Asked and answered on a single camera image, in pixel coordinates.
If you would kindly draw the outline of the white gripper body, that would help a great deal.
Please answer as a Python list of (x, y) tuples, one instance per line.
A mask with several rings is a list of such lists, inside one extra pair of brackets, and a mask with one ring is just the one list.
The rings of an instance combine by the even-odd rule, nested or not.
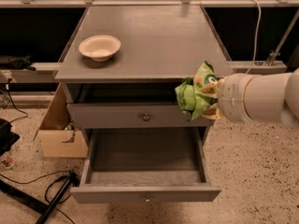
[(246, 87), (252, 75), (233, 74), (222, 82), (218, 93), (218, 105), (221, 113), (231, 122), (250, 122), (245, 108)]

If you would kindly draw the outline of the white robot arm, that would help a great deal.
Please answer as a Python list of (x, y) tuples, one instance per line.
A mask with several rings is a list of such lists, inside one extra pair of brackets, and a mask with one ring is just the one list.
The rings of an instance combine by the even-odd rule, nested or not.
[(299, 72), (274, 75), (236, 73), (206, 85), (218, 102), (203, 116), (231, 122), (270, 122), (299, 127)]

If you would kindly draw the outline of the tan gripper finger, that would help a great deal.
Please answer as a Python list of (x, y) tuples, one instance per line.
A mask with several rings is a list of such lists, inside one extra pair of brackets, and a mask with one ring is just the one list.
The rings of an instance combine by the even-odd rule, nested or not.
[(222, 118), (222, 113), (221, 110), (219, 109), (218, 104), (213, 104), (210, 106), (203, 114), (203, 117), (206, 119), (221, 119)]
[(210, 82), (203, 86), (200, 91), (207, 97), (217, 98), (223, 82), (223, 78), (218, 81)]

